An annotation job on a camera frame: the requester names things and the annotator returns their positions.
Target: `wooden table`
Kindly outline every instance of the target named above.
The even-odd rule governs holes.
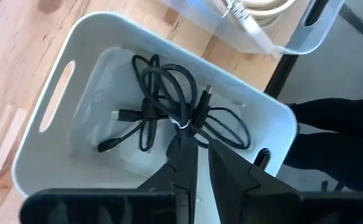
[[[292,32],[304,8],[296,4],[288,16]],[[23,198],[12,162],[65,36],[82,15],[100,10],[119,12],[260,90],[278,65],[235,51],[157,0],[0,0],[0,223],[18,223]]]

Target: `plug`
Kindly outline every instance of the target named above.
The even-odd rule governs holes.
[[[256,44],[263,50],[263,52],[276,57],[274,54],[276,49],[272,39],[263,31],[261,26],[250,13],[250,10],[246,9],[244,4],[236,4],[231,9],[231,12],[234,21],[237,22],[240,27],[255,40]]]
[[[111,113],[111,119],[116,119],[117,121],[135,122],[142,120],[143,114],[140,111],[121,109],[119,111],[113,111]]]
[[[197,128],[202,128],[205,124],[205,120],[208,116],[210,106],[209,102],[212,98],[212,87],[210,85],[206,86],[205,90],[202,92],[200,100],[193,110],[191,122]]]
[[[104,141],[97,146],[97,151],[100,153],[106,152],[116,147],[121,142],[122,142],[121,138],[108,139],[107,141]]]

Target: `clear plastic bin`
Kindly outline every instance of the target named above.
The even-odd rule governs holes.
[[[141,106],[144,96],[131,65],[134,54],[159,54],[162,63],[187,68],[199,90],[211,85],[210,105],[233,110],[250,130],[251,147],[236,152],[254,162],[261,149],[269,149],[271,158],[265,171],[277,174],[296,135],[297,123],[289,107],[119,14],[96,12],[72,27],[32,113],[12,167],[20,192],[31,195],[51,188],[135,189],[166,162],[165,151],[175,135],[167,119],[159,121],[149,152],[140,151],[138,134],[106,153],[95,150],[99,142],[136,126],[111,118],[114,110]],[[40,130],[50,99],[70,62],[74,67],[64,92],[48,126]],[[187,82],[181,85],[188,93]],[[242,132],[242,128],[233,128],[227,122],[228,117],[218,116],[231,129]],[[195,223],[219,223],[208,150],[202,148],[195,211]]]
[[[271,26],[248,34],[222,18],[214,0],[161,1],[242,53],[294,55],[319,47],[344,4],[344,0],[296,0]]]

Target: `black cable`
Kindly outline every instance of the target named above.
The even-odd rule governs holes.
[[[143,61],[147,65],[147,68],[140,72],[137,68],[137,60]],[[140,55],[135,55],[132,58],[132,66],[135,71],[136,78],[139,82],[140,89],[144,94],[142,111],[119,110],[118,120],[131,122],[142,120],[142,122],[125,136],[116,139],[109,139],[99,144],[99,152],[104,152],[117,146],[123,140],[137,132],[139,129],[140,150],[149,150],[154,145],[157,121],[159,119],[165,118],[172,118],[173,122],[176,123],[175,129],[177,130],[176,136],[171,140],[171,143],[169,144],[167,150],[168,157],[172,156],[174,150],[182,147],[183,139],[187,138],[188,136],[200,134],[207,140],[212,139],[212,137],[208,133],[202,130],[203,127],[209,130],[214,137],[218,138],[219,140],[231,147],[234,147],[236,149],[249,148],[250,133],[243,120],[240,119],[240,117],[238,117],[238,115],[232,112],[230,109],[220,107],[211,108],[209,106],[209,101],[212,96],[212,94],[210,93],[210,88],[202,92],[200,100],[195,107],[198,91],[196,88],[195,79],[187,69],[175,64],[160,66],[158,55],[154,55],[149,61]],[[187,79],[191,88],[190,102],[186,101],[180,84],[170,72],[177,72]],[[163,82],[163,78],[166,78],[173,86],[175,93],[178,97],[178,101],[175,101],[169,94],[169,91],[167,90]],[[219,119],[209,115],[210,111],[225,111],[231,114],[242,126],[246,134],[246,143],[244,143],[244,141],[233,130],[231,130],[228,126],[222,123]],[[231,134],[231,136],[233,136],[237,140],[237,142],[221,135],[219,131],[215,130],[211,125],[208,124],[208,122],[206,122],[207,119],[212,119],[215,123],[220,125],[220,127],[224,128],[227,132]],[[142,133],[144,131],[146,123],[149,124],[147,130],[148,138],[146,147],[143,147]],[[198,145],[200,147],[208,148],[207,144],[200,141],[198,141]]]

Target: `gray carpet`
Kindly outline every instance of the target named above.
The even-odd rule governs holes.
[[[363,1],[346,2],[363,18]],[[340,17],[318,50],[299,57],[278,99],[301,103],[329,97],[363,98],[363,36]],[[301,127],[301,133],[315,132],[315,128]],[[302,191],[319,191],[325,180],[329,181],[328,190],[336,185],[322,172],[287,166],[282,167],[277,177]]]

